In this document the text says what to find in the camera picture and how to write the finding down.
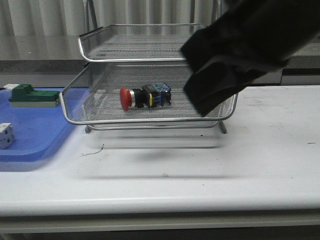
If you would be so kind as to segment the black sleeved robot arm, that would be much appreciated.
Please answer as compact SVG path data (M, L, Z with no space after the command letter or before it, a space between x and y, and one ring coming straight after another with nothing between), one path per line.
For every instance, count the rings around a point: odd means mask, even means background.
M181 47L192 70L183 90L205 117L319 34L317 0L240 0Z

